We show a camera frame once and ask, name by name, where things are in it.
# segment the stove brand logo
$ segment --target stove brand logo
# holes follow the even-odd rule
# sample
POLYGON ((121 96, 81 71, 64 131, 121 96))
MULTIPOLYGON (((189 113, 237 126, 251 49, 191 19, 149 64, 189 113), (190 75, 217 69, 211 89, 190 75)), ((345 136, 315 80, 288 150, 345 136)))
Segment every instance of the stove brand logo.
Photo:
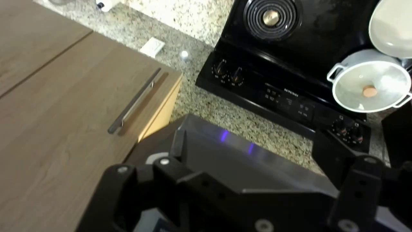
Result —
POLYGON ((297 94, 297 93, 295 93, 295 92, 292 92, 292 91, 290 91, 290 90, 288 90, 288 89, 284 89, 284 90, 285 90, 285 92, 290 93, 290 94, 292 94, 292 95, 295 96, 295 97, 298 97, 298 96, 299 96, 299 94, 297 94))

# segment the cabinet handle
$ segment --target cabinet handle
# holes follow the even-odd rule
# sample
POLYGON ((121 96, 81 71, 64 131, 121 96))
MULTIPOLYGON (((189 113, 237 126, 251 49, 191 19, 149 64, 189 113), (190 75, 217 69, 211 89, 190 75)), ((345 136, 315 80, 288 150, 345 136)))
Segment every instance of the cabinet handle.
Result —
POLYGON ((150 76, 144 86, 139 90, 139 92, 132 98, 132 100, 127 104, 124 110, 120 113, 120 115, 116 118, 116 120, 112 123, 112 125, 107 129, 109 134, 114 134, 118 128, 123 127, 124 122, 127 119, 127 116, 130 115, 136 109, 144 97, 149 93, 153 86, 155 85, 155 78, 159 74, 161 68, 156 69, 156 71, 150 76))

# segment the pot handle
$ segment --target pot handle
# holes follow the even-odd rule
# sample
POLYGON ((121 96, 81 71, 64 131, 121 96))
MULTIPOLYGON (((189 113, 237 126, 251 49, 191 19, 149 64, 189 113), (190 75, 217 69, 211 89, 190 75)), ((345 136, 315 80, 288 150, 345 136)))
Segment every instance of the pot handle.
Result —
POLYGON ((336 63, 335 66, 328 72, 326 79, 330 82, 334 82, 335 78, 332 79, 332 75, 336 72, 337 69, 346 69, 345 66, 341 65, 340 63, 336 63))
POLYGON ((394 105, 393 107, 394 108, 400 108, 403 105, 405 105, 409 100, 412 99, 412 93, 411 92, 407 93, 406 96, 407 96, 406 99, 403 98, 403 101, 399 102, 398 104, 394 105))

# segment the white object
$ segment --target white object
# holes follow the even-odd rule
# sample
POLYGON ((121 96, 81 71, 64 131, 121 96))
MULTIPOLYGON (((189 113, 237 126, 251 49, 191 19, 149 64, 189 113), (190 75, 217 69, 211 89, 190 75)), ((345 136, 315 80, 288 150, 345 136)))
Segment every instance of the white object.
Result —
POLYGON ((355 52, 337 63, 328 73, 327 80, 333 83, 332 94, 336 102, 354 112, 399 108, 412 98, 409 92, 411 79, 400 61, 375 49, 355 52), (377 93, 365 96, 365 88, 370 86, 377 93))
POLYGON ((380 52, 412 58, 412 0, 381 0, 369 22, 369 37, 380 52))
POLYGON ((164 42, 156 39, 155 37, 151 37, 145 45, 140 49, 141 53, 144 53, 152 58, 156 56, 157 53, 164 47, 164 42))
POLYGON ((101 11, 108 12, 119 2, 120 0, 96 0, 96 5, 101 11))

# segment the electric stove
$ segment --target electric stove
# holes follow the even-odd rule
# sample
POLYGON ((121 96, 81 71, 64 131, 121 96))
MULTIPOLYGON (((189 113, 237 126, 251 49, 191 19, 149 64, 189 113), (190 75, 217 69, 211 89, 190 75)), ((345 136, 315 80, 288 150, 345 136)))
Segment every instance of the electric stove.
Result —
POLYGON ((327 72, 373 48, 369 19, 379 0, 236 0, 196 85, 309 139, 328 128, 368 152, 365 114, 333 99, 327 72))

